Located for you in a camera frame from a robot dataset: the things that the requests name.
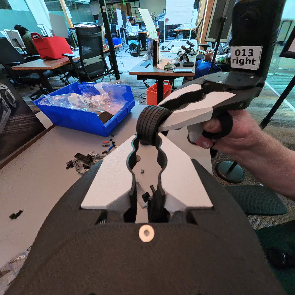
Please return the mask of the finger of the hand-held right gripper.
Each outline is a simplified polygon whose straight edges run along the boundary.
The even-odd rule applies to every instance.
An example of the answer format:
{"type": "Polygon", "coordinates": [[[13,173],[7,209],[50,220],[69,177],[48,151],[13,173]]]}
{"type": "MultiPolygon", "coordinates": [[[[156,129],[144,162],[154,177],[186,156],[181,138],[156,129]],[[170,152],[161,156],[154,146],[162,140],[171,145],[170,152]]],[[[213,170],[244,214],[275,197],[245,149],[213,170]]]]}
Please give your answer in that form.
{"type": "Polygon", "coordinates": [[[202,87],[199,84],[184,85],[184,88],[178,88],[169,94],[159,106],[164,108],[180,108],[182,105],[191,102],[197,102],[202,99],[202,87]]]}
{"type": "Polygon", "coordinates": [[[158,131],[170,131],[208,121],[213,118],[214,107],[234,96],[235,94],[230,92],[211,92],[202,100],[173,111],[158,127],[158,131]]]}

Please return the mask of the black rubber tyre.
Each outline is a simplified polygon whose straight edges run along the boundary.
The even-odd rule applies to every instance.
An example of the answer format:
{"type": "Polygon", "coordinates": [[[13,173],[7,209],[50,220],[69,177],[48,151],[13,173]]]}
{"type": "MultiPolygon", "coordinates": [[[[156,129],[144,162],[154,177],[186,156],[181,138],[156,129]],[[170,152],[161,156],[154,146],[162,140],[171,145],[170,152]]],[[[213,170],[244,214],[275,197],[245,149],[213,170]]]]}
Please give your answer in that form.
{"type": "Polygon", "coordinates": [[[146,106],[140,113],[136,124],[139,142],[143,145],[155,146],[158,127],[170,114],[171,111],[167,108],[155,105],[146,106]]]}

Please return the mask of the pile of grey lego pieces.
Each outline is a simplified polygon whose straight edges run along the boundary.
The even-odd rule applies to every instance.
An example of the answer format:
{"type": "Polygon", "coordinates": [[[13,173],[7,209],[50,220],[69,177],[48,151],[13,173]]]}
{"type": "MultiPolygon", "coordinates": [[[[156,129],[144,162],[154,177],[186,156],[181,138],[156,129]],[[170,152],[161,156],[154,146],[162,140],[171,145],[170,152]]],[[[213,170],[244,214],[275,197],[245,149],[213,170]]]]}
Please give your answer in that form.
{"type": "Polygon", "coordinates": [[[87,155],[77,153],[73,160],[69,160],[66,163],[66,169],[74,168],[77,173],[85,174],[90,168],[92,168],[99,161],[103,160],[110,152],[104,151],[101,154],[96,152],[90,152],[87,155]]]}

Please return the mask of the lego set box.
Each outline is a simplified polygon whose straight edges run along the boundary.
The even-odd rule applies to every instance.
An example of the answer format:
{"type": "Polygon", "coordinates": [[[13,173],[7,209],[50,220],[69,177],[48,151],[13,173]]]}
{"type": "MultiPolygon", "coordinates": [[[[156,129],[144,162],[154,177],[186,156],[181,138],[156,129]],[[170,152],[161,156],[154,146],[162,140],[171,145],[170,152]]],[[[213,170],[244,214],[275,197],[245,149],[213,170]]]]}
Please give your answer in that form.
{"type": "Polygon", "coordinates": [[[0,79],[0,161],[45,130],[10,81],[0,79]]]}

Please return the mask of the black phone stand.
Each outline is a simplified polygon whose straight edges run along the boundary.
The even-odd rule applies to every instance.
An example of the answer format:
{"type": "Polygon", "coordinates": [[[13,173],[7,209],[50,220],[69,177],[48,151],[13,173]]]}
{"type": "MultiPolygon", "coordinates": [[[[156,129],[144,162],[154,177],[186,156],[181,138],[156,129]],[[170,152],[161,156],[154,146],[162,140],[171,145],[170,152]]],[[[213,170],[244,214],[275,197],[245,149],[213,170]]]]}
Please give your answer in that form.
{"type": "Polygon", "coordinates": [[[193,67],[194,66],[194,62],[189,61],[189,55],[194,56],[196,54],[196,52],[194,50],[195,45],[190,41],[186,41],[186,44],[189,47],[185,47],[184,45],[181,46],[181,50],[183,50],[183,53],[179,56],[179,58],[174,63],[174,65],[176,67],[179,67],[181,62],[183,62],[183,64],[182,64],[183,67],[193,67]]]}

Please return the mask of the framed sign stand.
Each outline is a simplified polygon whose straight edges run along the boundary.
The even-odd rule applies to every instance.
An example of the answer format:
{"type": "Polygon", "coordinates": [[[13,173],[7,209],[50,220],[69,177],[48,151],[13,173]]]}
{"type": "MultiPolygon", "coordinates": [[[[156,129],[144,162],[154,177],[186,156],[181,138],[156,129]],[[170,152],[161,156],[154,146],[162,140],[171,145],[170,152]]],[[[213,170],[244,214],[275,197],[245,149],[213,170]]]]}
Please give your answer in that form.
{"type": "Polygon", "coordinates": [[[212,12],[209,19],[208,29],[205,41],[213,42],[214,55],[209,73],[213,72],[213,65],[218,52],[219,44],[227,42],[232,27],[232,12],[235,0],[215,0],[213,2],[212,12]]]}

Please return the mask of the wooden desk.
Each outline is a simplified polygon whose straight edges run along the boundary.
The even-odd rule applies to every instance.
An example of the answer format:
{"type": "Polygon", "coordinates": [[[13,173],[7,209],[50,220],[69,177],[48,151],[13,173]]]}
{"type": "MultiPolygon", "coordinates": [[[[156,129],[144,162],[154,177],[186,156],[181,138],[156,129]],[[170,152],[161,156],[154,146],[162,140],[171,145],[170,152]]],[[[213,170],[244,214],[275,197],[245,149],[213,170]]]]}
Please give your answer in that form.
{"type": "Polygon", "coordinates": [[[194,62],[193,67],[183,67],[183,62],[180,63],[179,67],[176,67],[174,63],[179,58],[177,56],[178,50],[175,53],[171,51],[161,51],[159,52],[159,64],[157,67],[149,64],[149,62],[142,61],[130,71],[130,75],[135,75],[138,80],[147,80],[154,79],[157,80],[157,103],[159,104],[163,100],[163,82],[164,80],[169,81],[173,88],[173,81],[181,77],[194,77],[195,74],[195,61],[196,56],[189,55],[189,61],[194,62]]]}
{"type": "Polygon", "coordinates": [[[68,64],[71,64],[72,62],[79,61],[79,60],[80,60],[79,50],[76,50],[74,51],[73,54],[69,54],[69,53],[63,54],[62,58],[60,59],[56,59],[56,60],[38,59],[38,60],[25,62],[23,64],[17,64],[17,65],[11,66],[11,68],[14,71],[31,71],[33,73],[37,73],[39,75],[43,88],[47,92],[51,93],[55,91],[55,89],[47,81],[47,78],[45,77],[44,72],[47,70],[54,71],[56,69],[59,69],[68,64]]]}

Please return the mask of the black round-base stand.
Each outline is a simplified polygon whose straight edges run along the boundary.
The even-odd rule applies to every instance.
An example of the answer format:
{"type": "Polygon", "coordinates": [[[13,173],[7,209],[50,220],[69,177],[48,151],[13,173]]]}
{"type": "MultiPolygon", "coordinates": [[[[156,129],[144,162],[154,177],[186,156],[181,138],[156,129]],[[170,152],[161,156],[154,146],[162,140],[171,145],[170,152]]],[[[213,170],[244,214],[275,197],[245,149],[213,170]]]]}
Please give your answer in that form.
{"type": "Polygon", "coordinates": [[[245,174],[237,162],[221,161],[215,166],[217,175],[229,183],[241,183],[245,179],[245,174]]]}

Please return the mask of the dark printed box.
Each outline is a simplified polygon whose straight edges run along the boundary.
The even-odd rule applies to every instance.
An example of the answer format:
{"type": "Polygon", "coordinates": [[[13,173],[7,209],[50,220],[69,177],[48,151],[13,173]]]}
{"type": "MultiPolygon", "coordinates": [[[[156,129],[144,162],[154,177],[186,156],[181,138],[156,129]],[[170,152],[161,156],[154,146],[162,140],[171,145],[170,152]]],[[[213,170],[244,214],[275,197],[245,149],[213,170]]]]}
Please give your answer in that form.
{"type": "Polygon", "coordinates": [[[147,38],[147,61],[153,67],[159,64],[160,40],[147,38]]]}

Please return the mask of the blue storage bin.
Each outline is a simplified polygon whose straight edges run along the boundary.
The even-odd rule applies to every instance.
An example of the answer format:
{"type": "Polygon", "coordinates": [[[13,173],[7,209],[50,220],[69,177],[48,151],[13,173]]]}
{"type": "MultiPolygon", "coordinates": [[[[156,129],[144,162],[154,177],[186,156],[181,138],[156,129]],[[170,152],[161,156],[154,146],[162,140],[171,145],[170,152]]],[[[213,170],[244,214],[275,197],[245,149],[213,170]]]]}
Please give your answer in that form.
{"type": "MultiPolygon", "coordinates": [[[[49,95],[65,94],[65,91],[69,90],[70,86],[73,86],[74,90],[78,90],[78,84],[80,83],[71,83],[50,93],[49,95]]],[[[123,106],[122,110],[115,115],[111,115],[107,112],[97,115],[93,112],[67,109],[59,106],[37,105],[44,95],[43,97],[33,101],[33,103],[53,124],[57,126],[107,137],[111,135],[111,133],[121,124],[124,118],[131,113],[131,109],[135,106],[135,99],[131,87],[129,85],[125,86],[127,88],[127,92],[124,94],[124,98],[127,100],[127,103],[123,106]]]]}

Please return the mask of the dark green chair seat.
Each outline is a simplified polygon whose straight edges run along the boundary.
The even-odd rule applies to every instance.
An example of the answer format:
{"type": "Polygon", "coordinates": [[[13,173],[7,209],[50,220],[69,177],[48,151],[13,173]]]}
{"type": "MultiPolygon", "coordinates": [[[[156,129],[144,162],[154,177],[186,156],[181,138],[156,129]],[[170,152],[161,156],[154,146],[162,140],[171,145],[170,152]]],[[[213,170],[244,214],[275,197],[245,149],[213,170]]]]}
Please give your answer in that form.
{"type": "Polygon", "coordinates": [[[235,185],[224,187],[239,204],[246,216],[280,216],[287,214],[278,194],[261,185],[235,185]]]}

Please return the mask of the white poster board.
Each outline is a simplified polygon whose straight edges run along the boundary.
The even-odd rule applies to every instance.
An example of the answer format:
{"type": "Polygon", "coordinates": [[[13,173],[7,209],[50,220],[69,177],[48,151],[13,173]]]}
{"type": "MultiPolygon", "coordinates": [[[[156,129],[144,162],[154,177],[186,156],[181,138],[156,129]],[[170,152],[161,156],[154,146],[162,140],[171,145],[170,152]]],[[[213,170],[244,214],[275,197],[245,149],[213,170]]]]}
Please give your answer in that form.
{"type": "Polygon", "coordinates": [[[138,11],[141,15],[142,20],[145,23],[148,38],[158,39],[156,27],[155,27],[155,24],[153,23],[153,20],[152,20],[152,17],[150,16],[149,11],[147,9],[142,9],[142,8],[139,8],[138,11]]]}

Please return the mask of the black support pole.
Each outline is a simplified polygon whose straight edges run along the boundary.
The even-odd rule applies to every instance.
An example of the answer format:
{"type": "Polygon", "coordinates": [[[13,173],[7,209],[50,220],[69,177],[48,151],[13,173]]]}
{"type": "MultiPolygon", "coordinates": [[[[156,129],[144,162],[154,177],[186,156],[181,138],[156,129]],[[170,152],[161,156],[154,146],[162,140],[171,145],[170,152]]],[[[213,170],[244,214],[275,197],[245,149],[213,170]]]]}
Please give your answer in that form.
{"type": "Polygon", "coordinates": [[[120,79],[120,73],[117,65],[117,60],[116,60],[116,54],[115,54],[115,48],[112,40],[112,34],[111,34],[111,28],[110,28],[110,23],[109,23],[109,18],[107,14],[107,8],[106,8],[106,2],[105,0],[98,0],[100,9],[101,9],[101,14],[102,14],[102,19],[105,27],[105,33],[106,33],[106,38],[108,40],[108,46],[109,46],[109,53],[110,53],[110,64],[112,66],[113,73],[115,75],[115,78],[117,80],[120,79]]]}

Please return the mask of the crumpled clear plastic bags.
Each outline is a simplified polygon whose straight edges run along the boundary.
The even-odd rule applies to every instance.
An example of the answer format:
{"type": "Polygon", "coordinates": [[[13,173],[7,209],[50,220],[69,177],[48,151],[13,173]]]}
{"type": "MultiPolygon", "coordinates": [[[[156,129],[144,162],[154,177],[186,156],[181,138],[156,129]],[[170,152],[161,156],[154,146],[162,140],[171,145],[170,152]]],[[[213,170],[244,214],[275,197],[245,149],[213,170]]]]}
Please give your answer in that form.
{"type": "Polygon", "coordinates": [[[104,112],[115,115],[127,103],[124,94],[127,92],[121,80],[107,83],[82,83],[78,90],[73,86],[65,94],[44,95],[37,105],[59,106],[67,109],[82,110],[101,115],[104,112]]]}

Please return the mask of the red tote bag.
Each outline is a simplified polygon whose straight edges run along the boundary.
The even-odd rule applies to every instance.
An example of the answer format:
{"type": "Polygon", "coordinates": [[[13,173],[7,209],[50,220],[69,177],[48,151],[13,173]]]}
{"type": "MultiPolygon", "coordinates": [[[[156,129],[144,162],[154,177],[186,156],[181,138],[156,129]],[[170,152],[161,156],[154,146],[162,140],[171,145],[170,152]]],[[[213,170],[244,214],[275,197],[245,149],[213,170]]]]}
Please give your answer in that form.
{"type": "Polygon", "coordinates": [[[67,40],[63,37],[42,37],[38,33],[31,33],[30,35],[41,59],[57,60],[62,58],[63,54],[73,53],[67,40]]]}

